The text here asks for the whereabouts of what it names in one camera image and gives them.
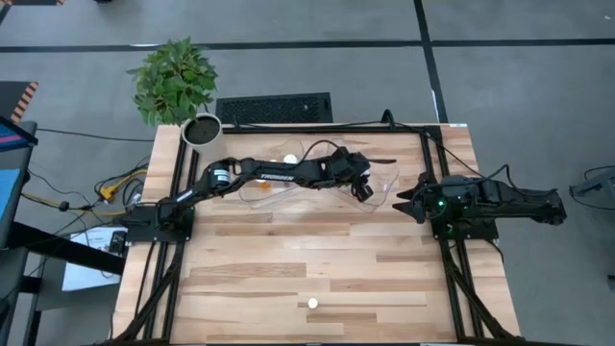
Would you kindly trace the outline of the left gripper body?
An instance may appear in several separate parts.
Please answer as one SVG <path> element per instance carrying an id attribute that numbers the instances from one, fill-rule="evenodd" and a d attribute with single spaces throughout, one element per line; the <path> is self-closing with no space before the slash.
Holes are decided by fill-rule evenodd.
<path id="1" fill-rule="evenodd" d="M 360 152 L 349 152 L 345 146 L 337 147 L 331 154 L 329 165 L 334 187 L 368 184 L 369 177 L 361 177 L 361 173 L 371 165 Z"/>

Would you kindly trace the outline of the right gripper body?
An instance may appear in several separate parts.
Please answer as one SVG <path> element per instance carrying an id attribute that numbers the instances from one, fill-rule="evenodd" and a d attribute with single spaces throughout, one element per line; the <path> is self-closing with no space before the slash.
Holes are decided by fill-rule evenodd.
<path id="1" fill-rule="evenodd" d="M 423 172 L 419 175 L 417 185 L 422 186 L 424 191 L 414 197 L 414 203 L 422 205 L 426 213 L 426 221 L 443 216 L 448 202 L 442 194 L 441 184 L 434 179 L 431 173 Z"/>

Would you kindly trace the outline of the black floor vent grille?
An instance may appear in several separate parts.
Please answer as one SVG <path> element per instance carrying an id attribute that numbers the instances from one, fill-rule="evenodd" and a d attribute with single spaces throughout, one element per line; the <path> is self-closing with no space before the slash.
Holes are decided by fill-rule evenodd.
<path id="1" fill-rule="evenodd" d="M 234 125 L 333 123 L 328 92 L 220 98 L 215 115 Z"/>

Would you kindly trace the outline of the white plant pot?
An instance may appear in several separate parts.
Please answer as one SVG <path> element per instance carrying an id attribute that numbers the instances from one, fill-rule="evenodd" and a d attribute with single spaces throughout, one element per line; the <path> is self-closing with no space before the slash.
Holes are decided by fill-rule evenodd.
<path id="1" fill-rule="evenodd" d="M 227 157 L 222 123 L 210 113 L 197 113 L 181 127 L 183 141 L 206 161 L 220 161 Z"/>

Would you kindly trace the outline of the grey metal stand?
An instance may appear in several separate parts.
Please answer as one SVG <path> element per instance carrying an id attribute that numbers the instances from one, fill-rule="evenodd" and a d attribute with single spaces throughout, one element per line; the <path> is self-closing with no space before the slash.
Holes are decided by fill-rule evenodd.
<path id="1" fill-rule="evenodd" d="M 594 210 L 615 211 L 615 206 L 592 205 L 579 200 L 590 192 L 604 190 L 615 201 L 615 164 L 597 166 L 583 172 L 583 182 L 569 186 L 570 197 L 578 204 Z"/>

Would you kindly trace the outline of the green leafy plant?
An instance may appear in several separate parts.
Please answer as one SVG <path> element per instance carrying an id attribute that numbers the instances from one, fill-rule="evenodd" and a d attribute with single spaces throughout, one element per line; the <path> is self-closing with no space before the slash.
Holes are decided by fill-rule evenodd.
<path id="1" fill-rule="evenodd" d="M 181 126 L 213 101 L 218 74 L 204 48 L 190 37 L 170 39 L 127 73 L 135 82 L 133 101 L 149 126 Z"/>

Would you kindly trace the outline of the small black device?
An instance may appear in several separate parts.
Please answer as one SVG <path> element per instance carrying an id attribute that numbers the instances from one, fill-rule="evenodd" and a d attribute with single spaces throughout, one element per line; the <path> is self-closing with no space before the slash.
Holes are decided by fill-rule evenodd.
<path id="1" fill-rule="evenodd" d="M 111 240 L 108 251 L 112 254 L 121 256 L 125 250 L 126 244 L 126 231 L 114 231 L 111 234 Z"/>

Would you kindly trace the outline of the white paper sheet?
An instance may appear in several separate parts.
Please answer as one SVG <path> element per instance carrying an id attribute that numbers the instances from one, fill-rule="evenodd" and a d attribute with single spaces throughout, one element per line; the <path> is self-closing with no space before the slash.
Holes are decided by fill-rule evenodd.
<path id="1" fill-rule="evenodd" d="M 108 248 L 111 240 L 111 234 L 114 231 L 126 231 L 124 227 L 97 227 L 89 229 L 88 231 L 72 235 L 70 240 L 73 242 L 86 245 L 90 248 L 100 250 L 105 253 L 109 253 Z M 63 281 L 61 285 L 62 291 L 77 291 L 88 288 L 94 288 L 99 286 L 106 286 L 111 284 L 118 284 L 120 282 L 120 275 L 112 274 L 97 269 L 88 268 L 85 266 L 77 265 L 68 262 L 64 269 Z"/>

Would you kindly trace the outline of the black side desk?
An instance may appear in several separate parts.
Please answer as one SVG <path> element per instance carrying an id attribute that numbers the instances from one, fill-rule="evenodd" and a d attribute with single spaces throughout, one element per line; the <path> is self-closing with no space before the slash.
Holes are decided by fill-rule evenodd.
<path id="1" fill-rule="evenodd" d="M 122 258 L 73 242 L 66 236 L 48 234 L 19 222 L 8 224 L 0 231 L 0 346 L 6 346 L 9 338 L 30 252 L 112 274 L 121 274 L 125 266 Z"/>

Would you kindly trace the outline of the blue display screen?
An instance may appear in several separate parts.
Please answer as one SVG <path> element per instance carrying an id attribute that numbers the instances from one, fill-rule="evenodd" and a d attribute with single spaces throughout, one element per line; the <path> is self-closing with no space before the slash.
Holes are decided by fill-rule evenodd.
<path id="1" fill-rule="evenodd" d="M 0 117 L 0 249 L 10 237 L 26 169 L 38 144 L 36 132 L 34 121 L 15 123 Z"/>

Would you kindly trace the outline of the orange black striped mat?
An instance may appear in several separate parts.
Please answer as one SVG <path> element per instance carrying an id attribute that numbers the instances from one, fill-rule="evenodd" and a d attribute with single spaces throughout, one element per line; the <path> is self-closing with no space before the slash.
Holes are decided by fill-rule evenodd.
<path id="1" fill-rule="evenodd" d="M 20 123 L 38 89 L 38 82 L 0 81 L 0 117 Z"/>

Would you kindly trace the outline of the black aluminium table frame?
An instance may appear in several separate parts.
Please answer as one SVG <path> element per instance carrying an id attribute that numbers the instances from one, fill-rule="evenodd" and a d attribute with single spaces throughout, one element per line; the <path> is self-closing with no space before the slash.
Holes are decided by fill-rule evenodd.
<path id="1" fill-rule="evenodd" d="M 425 168 L 412 127 L 384 125 L 295 134 L 313 154 L 330 138 L 366 139 L 399 160 L 400 175 L 372 213 L 327 190 L 253 209 L 237 195 L 199 204 L 184 248 L 175 305 L 161 302 L 138 339 L 173 344 L 453 342 L 476 315 L 451 297 L 443 245 L 429 224 L 395 210 Z M 308 299 L 318 307 L 310 309 Z"/>

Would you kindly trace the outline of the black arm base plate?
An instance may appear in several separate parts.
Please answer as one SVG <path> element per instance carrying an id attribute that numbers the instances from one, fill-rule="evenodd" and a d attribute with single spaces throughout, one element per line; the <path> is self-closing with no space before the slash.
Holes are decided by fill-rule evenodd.
<path id="1" fill-rule="evenodd" d="M 119 220 L 129 242 L 185 242 L 191 239 L 195 208 L 176 211 L 175 205 L 140 205 Z"/>
<path id="2" fill-rule="evenodd" d="M 447 240 L 494 240 L 499 238 L 494 219 L 460 219 L 454 221 L 434 219 L 430 224 L 435 238 Z"/>

